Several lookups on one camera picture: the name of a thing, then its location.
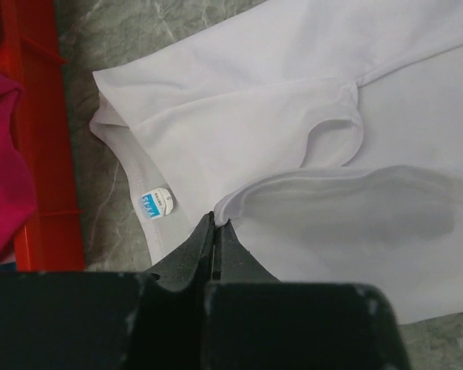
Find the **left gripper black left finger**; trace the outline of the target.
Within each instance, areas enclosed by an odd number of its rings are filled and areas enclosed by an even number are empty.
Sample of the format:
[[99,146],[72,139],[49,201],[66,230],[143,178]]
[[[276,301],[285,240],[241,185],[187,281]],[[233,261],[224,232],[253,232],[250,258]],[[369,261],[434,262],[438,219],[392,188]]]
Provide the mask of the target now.
[[197,369],[211,214],[143,272],[0,272],[0,369]]

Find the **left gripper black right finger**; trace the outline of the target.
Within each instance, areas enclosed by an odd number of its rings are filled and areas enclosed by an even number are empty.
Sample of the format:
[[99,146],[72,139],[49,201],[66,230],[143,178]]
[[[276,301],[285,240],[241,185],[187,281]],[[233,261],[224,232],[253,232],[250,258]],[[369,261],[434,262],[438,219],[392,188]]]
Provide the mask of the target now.
[[409,369],[393,309],[356,283],[281,282],[239,242],[216,234],[204,293],[206,369]]

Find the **white t-shirt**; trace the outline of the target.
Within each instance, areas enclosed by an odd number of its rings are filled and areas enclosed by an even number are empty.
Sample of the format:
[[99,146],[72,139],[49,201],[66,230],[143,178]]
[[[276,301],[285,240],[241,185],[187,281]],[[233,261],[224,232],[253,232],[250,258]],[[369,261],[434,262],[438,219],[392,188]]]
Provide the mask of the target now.
[[463,1],[267,1],[93,78],[153,263],[213,212],[282,281],[463,312]]

